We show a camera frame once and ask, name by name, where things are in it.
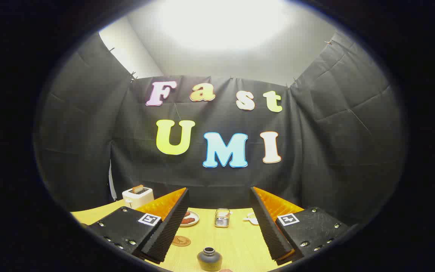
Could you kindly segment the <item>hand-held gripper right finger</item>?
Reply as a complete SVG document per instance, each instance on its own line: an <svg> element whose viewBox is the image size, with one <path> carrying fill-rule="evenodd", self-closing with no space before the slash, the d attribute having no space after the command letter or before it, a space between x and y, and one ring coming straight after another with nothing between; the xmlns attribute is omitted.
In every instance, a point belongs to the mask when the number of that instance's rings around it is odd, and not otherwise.
<svg viewBox="0 0 435 272"><path fill-rule="evenodd" d="M304 209L257 187L250 188L249 199L270 256L278 265L316 255L350 229L321 208Z"/></svg>

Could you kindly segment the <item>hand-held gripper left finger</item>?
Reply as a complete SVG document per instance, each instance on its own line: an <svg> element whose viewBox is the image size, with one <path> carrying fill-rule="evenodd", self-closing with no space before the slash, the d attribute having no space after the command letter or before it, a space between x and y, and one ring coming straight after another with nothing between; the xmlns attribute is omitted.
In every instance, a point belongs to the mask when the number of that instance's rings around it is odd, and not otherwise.
<svg viewBox="0 0 435 272"><path fill-rule="evenodd" d="M165 260L189 205L189 190L184 187L136 209L119 207L88 229L121 251L159 264Z"/></svg>

